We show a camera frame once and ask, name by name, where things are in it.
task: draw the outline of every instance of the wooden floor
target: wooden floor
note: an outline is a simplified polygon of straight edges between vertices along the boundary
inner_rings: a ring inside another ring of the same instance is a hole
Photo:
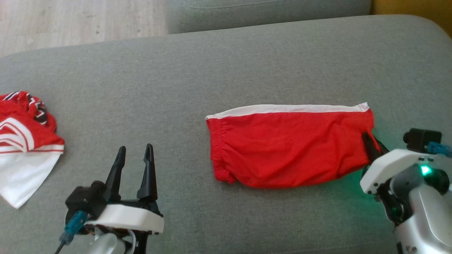
[[[0,57],[166,34],[165,0],[0,0]]]

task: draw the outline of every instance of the white fabric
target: white fabric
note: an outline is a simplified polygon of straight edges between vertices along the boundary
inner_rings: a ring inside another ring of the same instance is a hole
[[[0,194],[14,208],[21,207],[50,174],[62,152],[0,154]]]
[[[265,113],[293,113],[293,112],[305,112],[305,113],[327,113],[327,112],[365,112],[369,110],[367,102],[358,104],[356,106],[335,106],[335,105],[273,105],[273,104],[261,104],[251,105],[239,108],[233,108],[221,113],[206,116],[206,120],[210,118],[225,118],[225,117],[240,117],[252,114],[265,114]]]

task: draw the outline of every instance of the green led light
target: green led light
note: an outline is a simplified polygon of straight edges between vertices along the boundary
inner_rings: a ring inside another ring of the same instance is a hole
[[[430,173],[432,170],[428,166],[421,166],[421,171],[423,175]]]

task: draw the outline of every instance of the robotic arm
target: robotic arm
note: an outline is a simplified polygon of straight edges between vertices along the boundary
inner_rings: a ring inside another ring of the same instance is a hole
[[[432,151],[427,144],[437,144],[438,140],[432,141],[435,138],[429,134],[432,131],[412,129],[408,132],[411,141],[406,141],[413,151],[390,152],[381,143],[378,152],[370,136],[363,134],[371,165],[360,185],[365,193],[383,203],[388,219],[395,225],[399,254],[452,253],[452,210],[442,196],[450,182],[445,171],[435,168],[435,155],[429,154]]]
[[[78,186],[66,199],[66,228],[61,235],[60,252],[75,234],[94,235],[88,254],[146,254],[149,235],[163,232],[165,221],[157,206],[154,152],[147,144],[146,164],[137,199],[122,200],[119,195],[126,148],[119,148],[105,183],[94,181],[90,187]],[[123,238],[132,237],[132,242]]]

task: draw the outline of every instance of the gray sofa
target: gray sofa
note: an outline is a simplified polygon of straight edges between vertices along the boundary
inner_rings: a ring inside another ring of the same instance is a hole
[[[166,0],[169,33],[369,15],[371,0]]]
[[[369,102],[390,149],[411,127],[452,143],[452,40],[426,19],[359,16],[182,33],[23,52],[1,59],[0,94],[40,97],[65,154],[19,210],[0,204],[0,249],[53,253],[64,201],[105,180],[127,147],[121,195],[134,198],[155,149],[165,232],[148,253],[391,254],[392,226],[360,172],[317,186],[265,190],[217,182],[205,116],[259,103]],[[75,238],[62,253],[82,254]]]

